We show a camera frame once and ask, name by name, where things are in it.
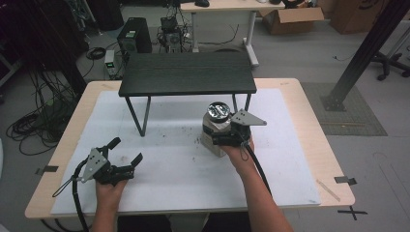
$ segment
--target black bench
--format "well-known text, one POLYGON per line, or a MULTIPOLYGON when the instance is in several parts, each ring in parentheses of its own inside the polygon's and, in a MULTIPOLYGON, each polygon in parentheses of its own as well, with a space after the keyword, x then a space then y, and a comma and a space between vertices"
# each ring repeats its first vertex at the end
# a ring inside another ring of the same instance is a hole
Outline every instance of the black bench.
POLYGON ((256 93, 249 58, 242 52, 136 53, 130 57, 118 92, 126 99, 141 136, 145 135, 151 97, 183 95, 232 95, 256 93), (143 127, 138 123, 130 97, 148 97, 143 127))

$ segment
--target metal frame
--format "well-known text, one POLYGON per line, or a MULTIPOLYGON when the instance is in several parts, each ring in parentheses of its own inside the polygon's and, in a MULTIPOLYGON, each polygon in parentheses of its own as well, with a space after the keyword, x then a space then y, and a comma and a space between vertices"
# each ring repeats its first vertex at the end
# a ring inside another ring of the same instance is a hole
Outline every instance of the metal frame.
MULTIPOLYGON (((251 97, 251 94, 247 94, 247 101, 245 103, 245 110, 246 111, 248 111, 248 108, 249 108, 250 97, 251 97)), ((128 107, 130 109, 133 121, 135 122, 136 128, 139 131, 139 134, 141 135, 141 137, 145 136, 145 131, 147 130, 148 115, 150 113, 151 96, 148 96, 147 105, 145 107, 144 123, 142 124, 142 127, 139 124, 138 118, 136 117, 135 110, 133 109, 132 103, 130 101, 130 97, 125 97, 125 99, 126 99, 128 107)), ((238 112, 238 106, 237 106, 237 103, 236 103, 235 94, 232 94, 232 101, 233 101, 233 106, 234 106, 235 113, 236 113, 236 112, 238 112)))
POLYGON ((391 0, 376 23, 368 32, 355 56, 350 61, 343 75, 329 96, 321 99, 328 111, 346 110, 343 101, 347 94, 359 80, 371 59, 380 50, 386 40, 392 35, 395 28, 410 9, 408 0, 391 0))
MULTIPOLYGON (((245 45, 245 48, 247 49, 248 56, 250 59, 250 64, 253 68, 259 66, 259 62, 256 58, 256 54, 251 44, 255 19, 256 19, 256 11, 251 11, 249 13, 248 36, 244 38, 244 45, 245 45)), ((196 13, 190 13, 190 21, 192 23, 192 52, 199 52, 198 39, 196 37, 196 13)))

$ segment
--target black tape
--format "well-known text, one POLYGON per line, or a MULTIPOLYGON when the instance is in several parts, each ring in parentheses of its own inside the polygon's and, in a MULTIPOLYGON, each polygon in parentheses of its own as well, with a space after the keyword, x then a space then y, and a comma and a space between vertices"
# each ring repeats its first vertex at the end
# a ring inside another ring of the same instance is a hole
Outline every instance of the black tape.
POLYGON ((56 172, 57 169, 58 169, 58 166, 45 166, 43 169, 38 168, 36 171, 36 174, 43 176, 45 172, 56 172))
POLYGON ((347 178, 346 176, 342 176, 342 177, 335 177, 335 181, 336 181, 336 183, 338 183, 338 184, 340 184, 340 183, 347 183, 347 184, 349 184, 349 186, 353 186, 353 185, 356 185, 356 184, 358 184, 357 182, 356 182, 356 179, 354 179, 354 178, 347 178))
POLYGON ((352 214, 354 220, 358 220, 356 215, 368 215, 368 213, 365 211, 354 211, 352 206, 350 206, 349 208, 349 211, 338 210, 337 212, 340 214, 352 214))

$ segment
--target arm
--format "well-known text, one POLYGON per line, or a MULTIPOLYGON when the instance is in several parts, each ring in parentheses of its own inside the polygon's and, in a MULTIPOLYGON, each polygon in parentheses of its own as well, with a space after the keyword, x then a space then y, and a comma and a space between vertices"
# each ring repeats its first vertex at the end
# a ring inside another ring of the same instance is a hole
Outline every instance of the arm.
MULTIPOLYGON (((254 151, 252 140, 250 147, 254 151)), ((239 147, 221 146, 242 179, 247 197, 250 227, 253 232, 293 231, 291 225, 265 187, 248 151, 239 147), (241 157, 247 153, 248 159, 241 157)))
POLYGON ((127 181, 113 185, 102 185, 96 182, 97 210, 93 222, 93 232, 113 232, 115 217, 121 195, 127 181))

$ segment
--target forearm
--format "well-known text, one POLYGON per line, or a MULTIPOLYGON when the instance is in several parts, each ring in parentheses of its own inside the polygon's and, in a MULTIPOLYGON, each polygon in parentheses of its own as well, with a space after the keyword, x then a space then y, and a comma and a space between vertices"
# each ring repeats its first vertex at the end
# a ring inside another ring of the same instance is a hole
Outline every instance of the forearm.
POLYGON ((93 232, 114 232, 116 212, 97 208, 93 222, 93 232))
POLYGON ((293 231, 257 172, 242 176, 252 232, 293 231))

